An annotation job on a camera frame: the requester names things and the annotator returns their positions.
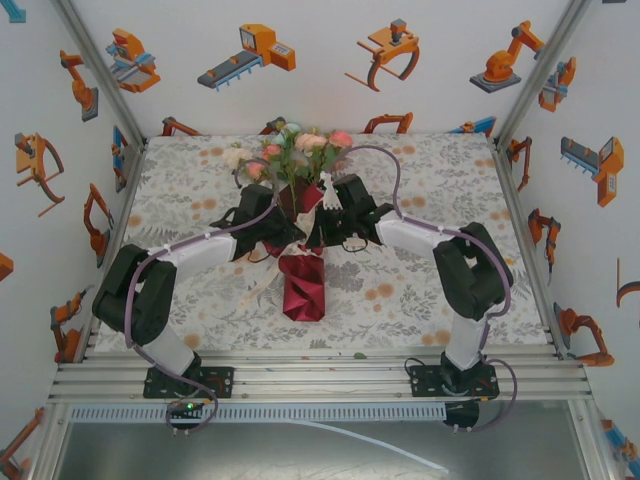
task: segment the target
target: dark red fabric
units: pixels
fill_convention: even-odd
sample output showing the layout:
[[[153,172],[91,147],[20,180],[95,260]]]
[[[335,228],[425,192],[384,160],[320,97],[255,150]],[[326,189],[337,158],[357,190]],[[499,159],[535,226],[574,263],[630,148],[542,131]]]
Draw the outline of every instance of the dark red fabric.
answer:
[[[283,255],[283,313],[295,322],[317,322],[325,313],[324,260],[314,255]]]
[[[318,190],[318,187],[315,183],[311,184],[309,188],[307,188],[302,194],[302,198],[300,199],[300,203],[302,204],[302,208],[300,213],[309,213],[311,209],[324,197],[324,193]]]

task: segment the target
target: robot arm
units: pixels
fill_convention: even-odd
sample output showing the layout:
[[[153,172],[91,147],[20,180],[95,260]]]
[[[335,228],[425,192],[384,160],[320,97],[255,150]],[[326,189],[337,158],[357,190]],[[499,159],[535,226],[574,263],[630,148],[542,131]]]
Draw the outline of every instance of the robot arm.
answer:
[[[511,45],[509,45],[509,50],[507,50],[507,52],[513,57],[514,63],[520,54],[522,45],[526,45],[533,50],[536,54],[535,58],[538,58],[542,47],[544,47],[544,42],[531,32],[530,27],[531,22],[527,20],[511,31],[513,40],[511,41]]]
[[[154,259],[138,279],[134,295],[131,337],[158,364],[171,373],[196,380],[199,357],[187,347],[168,324],[175,285],[216,265],[236,260],[251,252],[256,244],[268,240],[274,247],[284,247],[304,239],[280,208],[275,208],[259,223],[233,233],[213,235],[218,228],[242,225],[265,212],[273,192],[260,185],[242,190],[237,208],[229,210],[209,230],[184,241],[186,246],[173,249],[165,245],[144,250],[135,245],[120,249],[93,303],[93,314],[112,329],[124,333],[125,306],[134,272],[139,265],[160,250],[167,252]],[[227,217],[233,213],[233,220]]]
[[[378,237],[383,245],[403,248],[435,262],[445,297],[455,312],[445,355],[460,371],[468,370],[480,360],[486,314],[504,300],[500,277],[480,249],[453,235],[407,222],[411,218],[401,219],[395,211],[385,214],[376,224]],[[497,253],[491,237],[479,223],[471,223],[460,231]],[[469,261],[475,261],[475,266],[470,267]]]

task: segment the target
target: floral tablecloth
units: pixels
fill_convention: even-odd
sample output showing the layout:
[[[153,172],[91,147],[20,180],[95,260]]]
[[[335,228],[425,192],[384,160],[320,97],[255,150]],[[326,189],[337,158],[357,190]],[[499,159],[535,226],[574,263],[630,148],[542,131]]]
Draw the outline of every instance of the floral tablecloth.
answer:
[[[240,195],[222,152],[232,143],[260,153],[264,137],[159,137],[150,141],[128,219],[125,243],[143,248],[200,233],[238,204]],[[355,135],[356,145],[392,150],[402,162],[404,210],[443,225],[483,223],[514,275],[509,314],[491,328],[489,343],[546,343],[518,242],[484,135]],[[361,176],[378,203],[391,201],[395,169],[378,152],[349,156],[345,172]],[[253,260],[263,252],[255,251]],[[176,287],[170,323],[192,348],[396,348],[444,345],[452,310],[435,265],[395,248],[369,245],[360,253],[326,249],[326,315],[298,323],[282,313],[279,274],[242,308],[239,302],[275,259],[242,258]],[[102,325],[96,351],[122,351],[123,336]]]

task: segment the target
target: metal bracket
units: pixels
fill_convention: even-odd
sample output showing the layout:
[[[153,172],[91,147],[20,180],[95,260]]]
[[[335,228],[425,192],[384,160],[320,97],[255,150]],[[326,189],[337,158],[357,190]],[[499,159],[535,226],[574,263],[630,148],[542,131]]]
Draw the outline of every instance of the metal bracket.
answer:
[[[233,390],[233,373],[231,367],[201,367],[198,382],[211,388],[218,398],[231,398]],[[144,381],[144,398],[180,398],[181,396],[171,388],[176,380],[167,377],[156,368],[147,370]],[[207,394],[198,391],[192,398],[207,398]]]
[[[480,365],[478,375],[464,391],[453,392],[445,385],[440,365],[412,365],[408,368],[411,376],[413,397],[477,397],[493,400],[500,395],[496,369],[491,365]]]

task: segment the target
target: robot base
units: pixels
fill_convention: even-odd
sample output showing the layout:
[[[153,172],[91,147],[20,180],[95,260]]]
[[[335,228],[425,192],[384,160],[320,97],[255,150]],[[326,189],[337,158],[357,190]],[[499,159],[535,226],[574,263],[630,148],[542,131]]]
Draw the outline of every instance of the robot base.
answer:
[[[475,397],[493,400],[500,394],[496,369],[478,362],[467,370],[470,375],[455,387],[445,381],[448,372],[441,365],[412,365],[411,394],[414,397]]]
[[[231,398],[233,390],[232,367],[200,367],[198,378],[194,379],[205,387],[209,387],[218,398]],[[155,368],[147,370],[144,381],[144,398],[183,398],[189,395],[189,385],[167,377]],[[207,398],[205,392],[198,392],[192,398]]]
[[[447,403],[447,419],[445,425],[458,428],[473,428],[480,418],[480,405],[478,402],[467,401],[460,403]]]
[[[93,94],[93,105],[91,105],[89,110],[85,110],[84,108],[81,109],[83,122],[88,122],[92,118],[96,118],[98,116],[98,88],[92,88],[91,93]]]
[[[520,83],[520,80],[522,79],[514,73],[511,75],[511,77],[509,77],[508,80],[505,80],[504,82],[487,82],[484,79],[484,72],[479,73],[478,75],[475,75],[469,79],[469,81],[476,87],[484,90],[487,93],[497,92],[498,90],[502,90],[503,88],[510,87],[511,85]]]

